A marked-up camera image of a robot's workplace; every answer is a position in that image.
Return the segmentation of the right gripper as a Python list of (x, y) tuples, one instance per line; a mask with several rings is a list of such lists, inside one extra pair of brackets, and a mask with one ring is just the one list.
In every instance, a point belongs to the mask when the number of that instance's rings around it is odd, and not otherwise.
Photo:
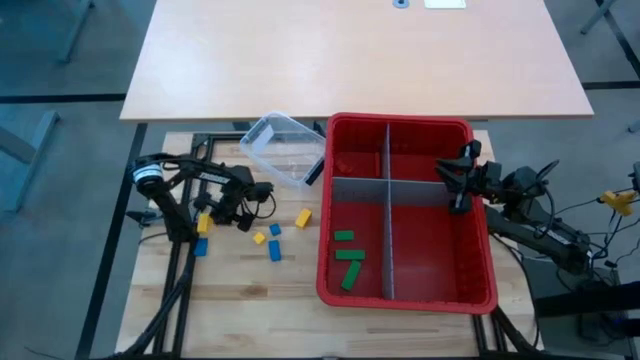
[(474, 168), (474, 159), (471, 157), (437, 159), (436, 163), (438, 167), (447, 169), (437, 170), (436, 173), (448, 192), (465, 194), (468, 189), (473, 195), (482, 196), (489, 201), (499, 201), (503, 197), (501, 164), (486, 162)]

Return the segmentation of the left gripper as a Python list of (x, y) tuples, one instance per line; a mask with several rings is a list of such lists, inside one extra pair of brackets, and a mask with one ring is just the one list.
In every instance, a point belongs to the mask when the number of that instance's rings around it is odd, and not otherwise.
[(207, 207), (215, 209), (209, 217), (215, 225), (252, 224), (255, 219), (248, 210), (244, 209), (243, 201), (254, 185), (254, 179), (248, 167), (229, 167), (218, 174), (222, 185), (222, 197), (217, 202), (209, 195), (201, 195), (194, 199), (193, 205), (198, 210)]

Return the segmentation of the red plastic bin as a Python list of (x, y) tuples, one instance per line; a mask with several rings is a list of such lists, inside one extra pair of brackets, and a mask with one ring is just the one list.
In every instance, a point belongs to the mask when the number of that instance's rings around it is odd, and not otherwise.
[[(336, 202), (334, 177), (375, 178), (374, 156), (381, 154), (390, 125), (391, 179), (441, 182), (437, 159), (455, 159), (474, 138), (463, 119), (338, 113), (328, 122), (316, 289), (328, 305), (429, 312), (487, 314), (497, 290), (484, 204), (455, 215), (447, 206), (392, 205), (395, 298), (383, 295), (384, 204)], [(353, 167), (343, 174), (341, 158)], [(352, 230), (352, 241), (334, 232)], [(336, 260), (338, 249), (365, 250), (351, 291), (341, 283), (352, 261)]]

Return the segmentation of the grey slotted divider panel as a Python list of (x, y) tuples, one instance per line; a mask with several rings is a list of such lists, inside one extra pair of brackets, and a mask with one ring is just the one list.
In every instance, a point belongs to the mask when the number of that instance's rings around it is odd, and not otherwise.
[(386, 182), (384, 202), (384, 246), (383, 246), (383, 295), (387, 300), (395, 298), (394, 262), (393, 262), (393, 230), (392, 230), (392, 185), (390, 125), (385, 127), (385, 138), (382, 151), (382, 173)]

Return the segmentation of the clear plastic container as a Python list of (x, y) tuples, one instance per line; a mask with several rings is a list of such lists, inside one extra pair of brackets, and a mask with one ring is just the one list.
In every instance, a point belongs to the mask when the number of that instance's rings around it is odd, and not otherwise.
[(281, 112), (270, 112), (240, 142), (241, 151), (285, 185), (311, 186), (324, 166), (326, 138)]

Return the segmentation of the long grey slotted divider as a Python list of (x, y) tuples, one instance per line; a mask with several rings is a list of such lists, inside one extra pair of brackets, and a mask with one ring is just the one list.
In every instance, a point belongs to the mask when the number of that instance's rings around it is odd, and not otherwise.
[(331, 199), (401, 206), (447, 206), (451, 194), (441, 182), (334, 177)]

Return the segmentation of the light wooden desk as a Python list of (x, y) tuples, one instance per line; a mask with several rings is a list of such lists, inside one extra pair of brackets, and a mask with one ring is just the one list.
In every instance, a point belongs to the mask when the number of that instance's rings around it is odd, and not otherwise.
[(588, 118), (543, 0), (157, 0), (121, 119)]

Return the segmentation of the yellow connector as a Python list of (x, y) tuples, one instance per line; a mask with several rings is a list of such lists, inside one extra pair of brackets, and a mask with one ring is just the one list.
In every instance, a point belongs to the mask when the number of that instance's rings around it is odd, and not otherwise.
[(635, 191), (613, 192), (605, 191), (600, 197), (599, 202), (606, 204), (616, 213), (623, 217), (630, 216), (633, 213), (631, 202), (635, 199)]

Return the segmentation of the grey metal furniture leg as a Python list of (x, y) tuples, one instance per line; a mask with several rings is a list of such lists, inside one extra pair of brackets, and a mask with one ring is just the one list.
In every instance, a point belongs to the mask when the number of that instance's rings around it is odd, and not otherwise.
[(591, 17), (587, 20), (587, 22), (581, 27), (580, 33), (582, 35), (586, 35), (593, 26), (604, 17), (604, 15), (609, 11), (610, 7), (615, 4), (618, 0), (602, 0), (601, 4), (598, 6), (598, 9), (591, 15)]
[(66, 38), (63, 42), (61, 50), (58, 54), (60, 63), (69, 63), (73, 49), (79, 39), (80, 33), (84, 27), (89, 11), (95, 7), (95, 0), (78, 0), (72, 7), (72, 15), (74, 17)]
[(47, 141), (60, 120), (55, 111), (43, 114), (30, 140), (0, 126), (0, 211), (18, 212)]

